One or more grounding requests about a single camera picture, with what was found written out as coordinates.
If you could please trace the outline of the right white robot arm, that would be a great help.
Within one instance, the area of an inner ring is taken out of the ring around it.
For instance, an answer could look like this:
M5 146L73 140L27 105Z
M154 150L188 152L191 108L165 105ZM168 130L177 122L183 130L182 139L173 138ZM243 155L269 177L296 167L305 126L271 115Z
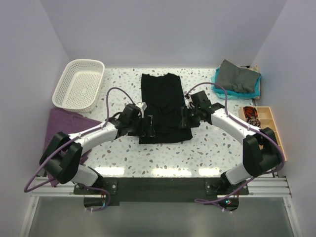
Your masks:
M284 155L272 129L260 129L242 121L224 105L211 103L204 91L191 95L190 106L182 106L180 113L180 128L195 128L206 122L224 130L242 145L242 162L220 177L218 189L226 194L231 194L247 179L284 164Z

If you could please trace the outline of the black t shirt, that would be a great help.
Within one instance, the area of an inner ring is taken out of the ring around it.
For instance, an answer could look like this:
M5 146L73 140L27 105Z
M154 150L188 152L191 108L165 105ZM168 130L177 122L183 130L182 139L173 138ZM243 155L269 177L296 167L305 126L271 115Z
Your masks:
M141 137L139 144L172 144L193 138L189 128L179 128L181 107L185 106L181 79L175 74L151 76L142 74L142 101L145 115L153 117L154 137Z

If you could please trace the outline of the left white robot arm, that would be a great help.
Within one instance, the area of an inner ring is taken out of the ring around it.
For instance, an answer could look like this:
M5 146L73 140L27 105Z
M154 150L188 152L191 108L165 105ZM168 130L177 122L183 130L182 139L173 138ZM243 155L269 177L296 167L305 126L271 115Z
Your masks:
M40 159L40 165L60 184L74 182L84 185L92 194L102 189L101 175L80 164L82 155L94 147L122 136L153 137L153 117L144 114L145 102L128 104L119 117L87 130L65 134L57 133Z

